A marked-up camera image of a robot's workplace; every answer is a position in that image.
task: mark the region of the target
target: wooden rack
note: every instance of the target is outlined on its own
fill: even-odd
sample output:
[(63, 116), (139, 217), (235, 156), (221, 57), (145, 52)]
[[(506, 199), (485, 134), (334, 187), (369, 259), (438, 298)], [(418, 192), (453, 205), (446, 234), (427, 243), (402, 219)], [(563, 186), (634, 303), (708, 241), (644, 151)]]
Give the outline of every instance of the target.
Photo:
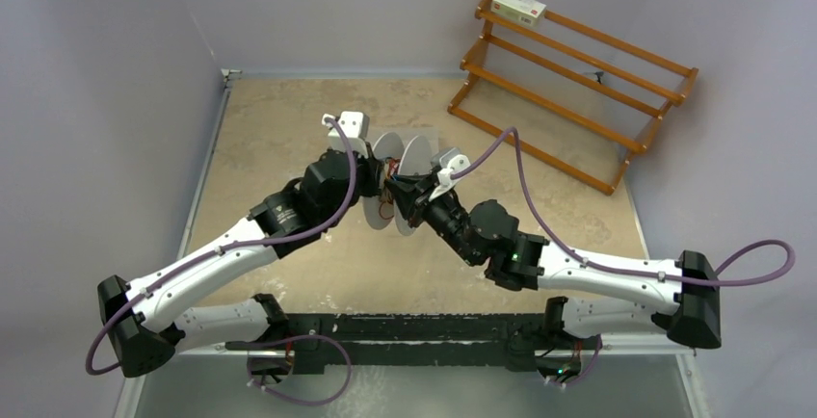
[[(595, 189), (599, 190), (600, 192), (606, 195), (611, 195), (616, 190), (616, 187), (620, 183), (621, 179), (624, 177), (624, 173), (627, 171), (627, 168), (629, 167), (632, 159), (636, 155), (640, 155), (646, 152), (646, 150), (649, 148), (649, 146), (652, 143), (652, 140), (655, 138), (656, 132), (658, 132), (658, 127), (661, 125), (661, 121), (664, 119), (664, 115), (667, 113), (667, 111), (673, 106), (677, 107), (681, 105), (687, 98), (690, 91), (692, 90), (693, 85), (695, 84), (696, 78), (698, 77), (698, 69), (687, 68), (686, 66), (679, 65), (675, 62), (671, 62), (663, 57), (660, 57), (651, 52), (647, 52), (644, 49), (636, 47), (633, 44), (624, 42), (623, 40), (620, 39), (613, 38), (589, 26), (578, 23), (574, 20), (561, 16), (550, 10), (545, 11), (544, 18), (554, 23), (558, 23), (579, 34), (604, 42), (608, 45), (616, 47), (618, 50), (639, 57), (640, 59), (646, 60), (654, 65), (661, 66), (662, 68), (665, 68), (675, 74), (682, 76), (683, 80), (681, 81), (678, 90), (670, 91), (657, 84), (651, 83), (644, 78), (629, 73), (617, 66), (606, 63), (591, 55), (576, 50), (573, 47), (562, 44), (561, 42), (558, 42), (552, 38), (541, 35), (531, 29), (513, 23), (510, 20), (503, 18), (502, 16), (492, 13), (490, 11), (489, 4), (490, 2), (491, 0), (482, 0), (480, 1), (480, 4), (477, 6), (475, 16), (477, 17), (477, 19), (484, 20), (485, 24), (483, 25), (482, 33), (460, 62), (460, 69), (467, 71), (468, 77), (465, 79), (465, 82), (462, 85), (460, 91), (458, 91), (457, 94), (454, 95), (454, 98), (448, 105), (448, 113), (458, 118), (462, 118), (465, 121), (473, 124), (474, 126), (494, 136), (500, 135), (502, 133), (502, 129), (500, 129), (497, 126), (494, 126), (493, 124), (483, 119), (471, 115), (460, 106), (462, 101), (471, 91), (471, 89), (473, 89), (474, 85), (476, 85), (476, 83), (480, 79), (484, 79), (496, 86), (499, 86), (502, 89), (505, 89), (506, 91), (510, 91), (521, 97), (524, 97), (563, 118), (569, 119), (575, 122), (576, 124), (580, 124), (581, 126), (584, 126), (585, 128), (593, 131), (595, 134), (601, 137), (604, 137), (610, 141), (613, 141), (617, 144), (624, 146), (626, 152), (624, 153), (624, 156), (621, 159), (621, 164), (616, 173), (616, 176), (614, 177), (612, 182), (607, 183), (587, 174), (586, 172), (579, 170), (574, 166), (565, 163), (564, 161), (548, 153), (545, 153), (544, 151), (540, 150), (539, 148), (536, 148), (533, 145), (527, 144), (524, 141), (519, 141), (522, 147), (522, 151), (524, 151), (525, 153), (530, 154), (531, 156), (543, 161), (544, 163), (547, 163), (548, 165), (558, 170), (562, 170), (565, 173), (572, 175), (573, 177), (581, 180), (582, 182), (590, 185), (591, 187), (594, 187)], [(592, 65), (593, 67), (601, 69), (612, 75), (618, 76), (619, 78), (627, 82), (630, 82), (636, 86), (639, 86), (643, 89), (646, 89), (648, 91), (660, 95), (662, 98), (665, 98), (666, 101), (660, 108), (654, 108), (636, 98), (633, 98), (622, 92), (616, 91), (612, 88), (603, 86), (596, 82), (594, 79), (591, 79), (585, 75), (577, 73), (564, 66), (558, 65), (552, 61), (545, 59), (542, 56), (534, 54), (533, 52), (523, 49), (522, 47), (512, 44), (504, 39), (498, 38), (493, 34), (494, 25), (503, 26), (511, 31), (521, 34), (526, 38), (533, 39), (540, 44), (544, 44), (548, 47), (554, 48), (559, 52), (569, 55), (574, 59)], [(635, 139), (630, 139), (606, 127), (602, 123), (593, 121), (590, 118), (572, 112), (571, 110), (565, 108), (562, 105), (559, 105), (551, 100), (548, 100), (547, 98), (538, 95), (533, 91), (525, 89), (505, 78), (502, 78), (501, 76), (498, 76), (484, 69), (483, 64), (485, 63), (485, 58), (488, 52), (489, 44), (493, 44), (499, 48), (512, 52), (523, 59), (533, 62), (534, 64), (548, 68), (566, 77), (571, 81), (582, 84), (594, 91), (600, 92), (610, 98), (613, 98), (614, 100), (617, 100), (618, 102), (623, 103), (624, 105), (632, 107), (646, 115), (649, 115), (651, 117), (651, 120), (645, 125), (645, 128)], [(505, 140), (505, 142), (512, 144), (514, 142), (513, 136), (510, 136), (508, 139)]]

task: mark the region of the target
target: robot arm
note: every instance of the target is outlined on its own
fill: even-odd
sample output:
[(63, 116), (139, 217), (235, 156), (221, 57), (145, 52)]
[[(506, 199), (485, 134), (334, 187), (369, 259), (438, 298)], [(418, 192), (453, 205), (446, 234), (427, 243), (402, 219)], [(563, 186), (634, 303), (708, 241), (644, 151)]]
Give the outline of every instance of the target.
[[(470, 266), (488, 262), (485, 275), (498, 286), (519, 291), (567, 289), (609, 297), (607, 300), (554, 298), (545, 311), (546, 335), (562, 344), (601, 332), (667, 333), (690, 347), (720, 346), (717, 289), (704, 292), (669, 280), (603, 273), (588, 268), (539, 235), (518, 230), (518, 219), (496, 201), (476, 205), (470, 213), (460, 205), (450, 174), (468, 166), (458, 151), (435, 157), (430, 172), (391, 175), (365, 141), (368, 118), (344, 112), (339, 127), (353, 149), (356, 179), (352, 200), (388, 191), (411, 227), (427, 223)], [(126, 377), (140, 376), (167, 362), (174, 353), (224, 341), (280, 339), (287, 317), (270, 295), (256, 295), (239, 304), (194, 307), (201, 299), (236, 277), (286, 257), (320, 238), (269, 245), (264, 240), (293, 237), (331, 219), (341, 207), (351, 182), (346, 146), (336, 129), (330, 149), (310, 164), (303, 177), (266, 197), (218, 238), (167, 268), (129, 282), (112, 276), (97, 287), (103, 323), (109, 323), (129, 301), (134, 303), (108, 332)], [(244, 246), (232, 248), (235, 242)], [(588, 253), (619, 269), (644, 269), (669, 274), (711, 273), (705, 258), (685, 253), (679, 260), (643, 261)], [(194, 260), (201, 260), (158, 288), (156, 282)]]

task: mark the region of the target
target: white wall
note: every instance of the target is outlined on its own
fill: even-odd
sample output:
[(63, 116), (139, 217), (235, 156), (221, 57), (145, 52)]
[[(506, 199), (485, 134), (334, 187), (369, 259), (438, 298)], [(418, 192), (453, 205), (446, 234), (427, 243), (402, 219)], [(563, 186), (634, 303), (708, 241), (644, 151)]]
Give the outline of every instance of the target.
[(96, 284), (174, 258), (220, 72), (182, 0), (0, 0), (0, 23), (0, 415), (111, 416)]
[[(645, 0), (541, 1), (556, 12), (622, 36)], [(481, 27), (473, 16), (479, 0), (187, 2), (219, 65), (244, 71), (457, 71)], [(576, 43), (574, 35), (551, 25), (547, 34)], [(589, 48), (585, 50), (612, 55), (591, 40), (581, 43)]]
[[(724, 346), (698, 357), (712, 403), (728, 417), (813, 416), (814, 0), (647, 0), (626, 38), (700, 68), (693, 96), (629, 172), (653, 257), (692, 248), (717, 265), (766, 237), (799, 255), (783, 280), (722, 290)], [(758, 252), (722, 278), (781, 261), (781, 252)]]

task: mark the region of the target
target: beige tabletop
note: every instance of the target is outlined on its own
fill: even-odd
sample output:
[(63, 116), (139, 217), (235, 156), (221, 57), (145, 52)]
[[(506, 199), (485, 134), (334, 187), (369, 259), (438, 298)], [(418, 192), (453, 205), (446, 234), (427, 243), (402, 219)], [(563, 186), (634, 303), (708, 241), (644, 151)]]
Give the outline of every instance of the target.
[[(265, 196), (303, 175), (328, 146), (324, 113), (366, 113), (380, 128), (434, 129), (439, 146), (458, 146), (476, 159), (493, 137), (448, 115), (459, 79), (250, 79), (236, 82), (201, 193), (190, 250), (245, 216)], [(580, 113), (601, 111), (599, 96), (560, 80), (542, 83), (548, 95)], [(581, 127), (491, 85), (463, 103), (478, 116), (600, 176), (615, 169), (613, 147)], [(563, 240), (578, 248), (629, 257), (644, 251), (626, 188), (612, 196), (525, 155), (535, 204)], [(457, 187), (466, 210), (496, 198), (520, 219), (520, 230), (542, 233), (528, 211), (513, 148), (500, 147)], [(358, 204), (323, 238), (281, 261), (245, 274), (201, 305), (234, 303), (271, 293), (287, 312), (489, 313), (538, 312), (557, 293), (510, 292), (469, 268), (428, 226), (412, 236), (391, 225), (373, 230)]]

